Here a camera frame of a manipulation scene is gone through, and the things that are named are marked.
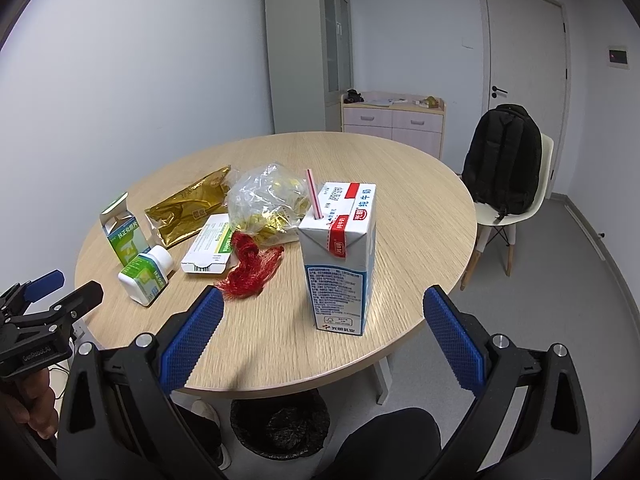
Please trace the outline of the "person's left hand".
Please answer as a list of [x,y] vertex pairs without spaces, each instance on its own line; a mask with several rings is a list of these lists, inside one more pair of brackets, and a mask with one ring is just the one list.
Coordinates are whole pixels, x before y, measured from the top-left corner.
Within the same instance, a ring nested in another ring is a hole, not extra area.
[[17,393],[1,393],[1,401],[14,422],[28,425],[41,439],[52,438],[58,432],[58,412],[50,386],[50,370],[38,370],[15,385]]

